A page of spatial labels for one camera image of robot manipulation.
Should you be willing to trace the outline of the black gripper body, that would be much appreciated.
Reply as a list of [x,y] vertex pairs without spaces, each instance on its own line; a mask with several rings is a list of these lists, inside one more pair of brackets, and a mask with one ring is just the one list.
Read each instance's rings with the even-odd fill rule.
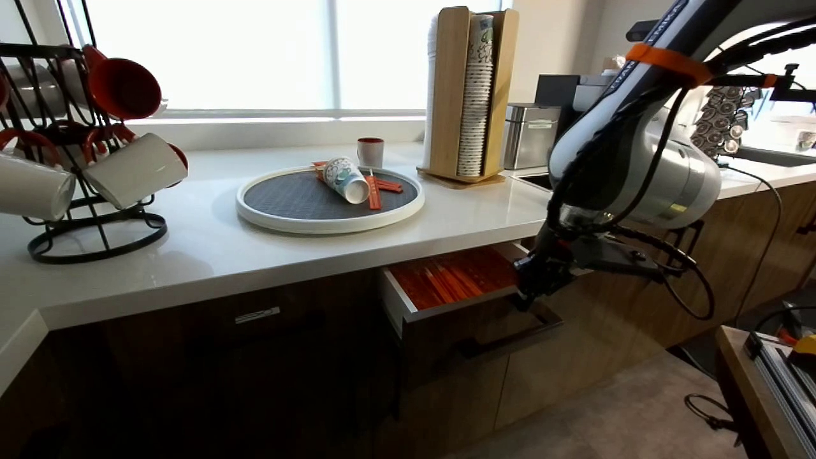
[[550,227],[539,233],[535,245],[525,259],[515,261],[512,269],[517,275],[517,310],[531,310],[535,300],[550,297],[586,273],[663,280],[661,269],[631,245],[598,233],[567,238],[557,236]]

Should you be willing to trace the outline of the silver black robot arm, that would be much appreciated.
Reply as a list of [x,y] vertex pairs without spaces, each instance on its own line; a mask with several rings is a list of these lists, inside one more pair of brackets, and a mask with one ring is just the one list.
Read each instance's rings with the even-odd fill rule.
[[677,130],[680,99],[710,85],[772,85],[742,69],[811,47],[813,22],[813,0],[674,0],[553,143],[553,191],[534,251],[515,264],[517,300],[531,305],[585,273],[661,283],[689,272],[680,251],[663,265],[640,254],[647,227],[700,222],[721,190],[714,159]]

